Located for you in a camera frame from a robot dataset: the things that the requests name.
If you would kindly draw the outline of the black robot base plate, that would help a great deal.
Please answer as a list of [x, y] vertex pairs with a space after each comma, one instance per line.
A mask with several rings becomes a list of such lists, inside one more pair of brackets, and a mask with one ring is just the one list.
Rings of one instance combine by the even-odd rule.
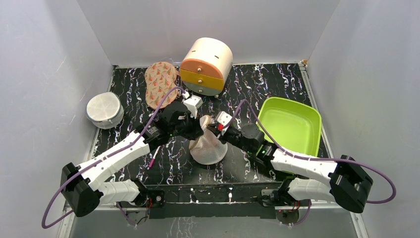
[[147, 185], [151, 218], [259, 217], [274, 219], [262, 202], [262, 190], [278, 190], [281, 182]]

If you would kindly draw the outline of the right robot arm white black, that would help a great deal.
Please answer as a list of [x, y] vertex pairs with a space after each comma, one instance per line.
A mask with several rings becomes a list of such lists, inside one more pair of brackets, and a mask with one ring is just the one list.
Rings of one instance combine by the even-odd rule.
[[208, 126], [208, 129], [222, 143], [246, 152], [258, 165], [294, 174], [277, 192], [283, 204], [292, 205], [295, 201], [313, 199], [335, 202], [353, 213], [364, 211], [373, 180], [356, 161], [328, 161], [280, 149], [267, 141], [263, 132], [252, 123], [242, 129], [217, 123]]

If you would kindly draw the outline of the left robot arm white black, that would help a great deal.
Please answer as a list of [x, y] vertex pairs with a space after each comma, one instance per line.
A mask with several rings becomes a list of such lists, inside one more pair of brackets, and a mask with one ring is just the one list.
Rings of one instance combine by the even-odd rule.
[[107, 179], [132, 161], [149, 154], [177, 136], [195, 140], [203, 135], [198, 109], [202, 99], [197, 96], [166, 106], [99, 156], [62, 169], [61, 193], [76, 217], [83, 217], [99, 205], [128, 202], [143, 207], [157, 192], [149, 191], [139, 180], [109, 182]]

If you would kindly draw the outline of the white mesh laundry bag beige zipper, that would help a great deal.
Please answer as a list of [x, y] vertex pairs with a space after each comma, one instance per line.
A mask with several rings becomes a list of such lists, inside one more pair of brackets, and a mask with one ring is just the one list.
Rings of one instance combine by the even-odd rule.
[[222, 144], [219, 139], [209, 130], [207, 126], [214, 123], [209, 115], [200, 118], [200, 126], [203, 135], [196, 140], [190, 140], [189, 150], [193, 159], [202, 165], [212, 165], [220, 162], [226, 155], [228, 146]]

